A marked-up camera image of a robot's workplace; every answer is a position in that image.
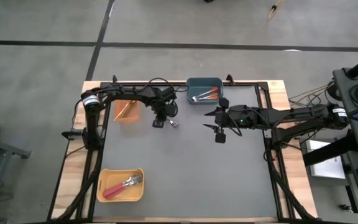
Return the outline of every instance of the plastic tray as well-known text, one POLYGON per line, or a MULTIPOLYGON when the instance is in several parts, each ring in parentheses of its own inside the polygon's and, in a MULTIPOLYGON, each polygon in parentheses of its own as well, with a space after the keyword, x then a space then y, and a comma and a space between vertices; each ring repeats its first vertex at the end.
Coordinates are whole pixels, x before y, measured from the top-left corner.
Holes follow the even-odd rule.
MULTIPOLYGON (((116 100, 114 102, 114 117, 115 118, 124 108, 127 103, 131 102, 130 100, 116 100)), ((134 123, 139 120, 139 102, 136 101, 133 103, 123 118, 117 118, 116 121, 120 123, 134 123)))
POLYGON ((191 105, 213 105, 218 103, 219 98, 223 96, 223 82, 220 78, 189 78, 186 81, 186 85, 189 86, 187 100, 191 105), (213 87, 219 88, 219 98, 217 100, 203 100, 200 102, 191 100, 191 97, 205 93, 213 87))
POLYGON ((141 168, 134 170, 109 170, 104 169, 99 174, 98 192, 96 196, 100 202, 136 202, 143 196, 144 191, 144 172, 141 168), (106 189, 114 187, 115 185, 124 182, 134 174, 142 174, 143 180, 137 184, 128 187, 120 194, 111 198, 104 198, 103 192, 106 189))

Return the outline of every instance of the orange tray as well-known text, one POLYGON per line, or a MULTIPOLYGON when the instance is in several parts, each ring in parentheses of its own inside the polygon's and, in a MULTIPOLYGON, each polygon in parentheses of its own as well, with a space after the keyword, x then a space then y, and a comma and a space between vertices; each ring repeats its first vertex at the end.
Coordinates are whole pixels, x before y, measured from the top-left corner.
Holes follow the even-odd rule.
POLYGON ((143 196, 144 190, 144 172, 141 168, 134 170, 109 170, 104 169, 99 174, 98 192, 96 197, 100 202, 136 202, 143 196), (134 174, 142 174, 143 180, 137 184, 128 187, 123 192, 111 198, 104 198, 103 192, 115 185, 126 181, 134 174))
MULTIPOLYGON (((125 108, 125 105, 129 102, 131 102, 131 100, 116 100, 114 102, 114 118, 119 115, 119 113, 125 108)), ((120 123, 134 123, 139 120, 139 111, 139 102, 136 101, 131 105, 125 117, 117 118, 116 121, 120 123)))

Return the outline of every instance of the metal tool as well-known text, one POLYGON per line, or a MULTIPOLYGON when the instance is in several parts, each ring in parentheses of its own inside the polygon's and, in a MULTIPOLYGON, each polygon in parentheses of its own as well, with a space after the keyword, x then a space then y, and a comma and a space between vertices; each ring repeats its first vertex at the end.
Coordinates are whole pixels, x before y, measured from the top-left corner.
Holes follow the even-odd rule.
POLYGON ((122 191, 124 191, 127 187, 133 186, 133 185, 137 185, 138 183, 140 183, 143 180, 143 175, 142 174, 136 174, 131 176, 129 179, 127 179, 126 181, 115 185, 114 187, 107 189, 103 192, 103 197, 104 198, 111 198, 113 196, 116 196, 117 194, 121 193, 122 191))
POLYGON ((179 124, 177 122, 172 121, 171 119, 167 118, 167 120, 169 120, 169 123, 171 124, 172 127, 174 128, 179 128, 179 124))
POLYGON ((206 91, 205 93, 202 93, 202 94, 200 94, 200 95, 198 95, 198 96, 193 96, 193 97, 191 97, 191 100, 192 100, 193 102, 197 102, 200 97, 202 97, 202 96, 204 96, 204 95, 207 95, 208 93, 213 93, 213 92, 218 91, 218 90, 219 90, 218 87, 214 87, 214 88, 210 89, 209 91, 206 91))
POLYGON ((213 93, 209 96, 204 96, 201 98, 197 98, 197 99, 191 99, 193 102, 199 102, 199 101, 203 101, 203 100, 217 100, 219 98, 219 94, 217 93, 213 93))
POLYGON ((132 106, 135 102, 136 102, 136 100, 131 100, 130 102, 128 102, 128 103, 125 105, 124 109, 122 109, 122 110, 118 113, 118 115, 114 118, 114 121, 116 121, 118 118, 123 118, 123 117, 125 117, 125 116, 128 114, 129 110, 131 109, 131 106, 132 106))

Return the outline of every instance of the red tool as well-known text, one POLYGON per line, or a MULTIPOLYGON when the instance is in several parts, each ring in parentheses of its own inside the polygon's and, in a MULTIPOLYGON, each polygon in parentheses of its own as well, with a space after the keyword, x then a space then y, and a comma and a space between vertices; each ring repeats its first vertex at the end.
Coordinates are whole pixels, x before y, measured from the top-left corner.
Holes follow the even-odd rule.
POLYGON ((143 175, 136 174, 131 176, 126 181, 115 185, 114 187, 107 189, 103 192, 104 198, 111 198, 113 196, 116 196, 117 194, 121 193, 123 190, 125 190, 127 187, 130 187, 132 185, 138 184, 140 181, 142 181, 143 175))

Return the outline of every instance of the table leg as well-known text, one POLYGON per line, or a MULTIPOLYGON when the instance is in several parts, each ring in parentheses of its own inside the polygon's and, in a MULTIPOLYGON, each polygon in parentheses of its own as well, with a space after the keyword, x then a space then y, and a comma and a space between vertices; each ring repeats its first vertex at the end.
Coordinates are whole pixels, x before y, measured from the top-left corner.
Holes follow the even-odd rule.
POLYGON ((30 151, 26 151, 23 149, 16 148, 14 146, 10 146, 8 144, 4 144, 1 141, 0 141, 0 150, 6 151, 8 153, 11 152, 13 154, 17 154, 17 155, 21 156, 22 159, 28 159, 31 154, 30 151))

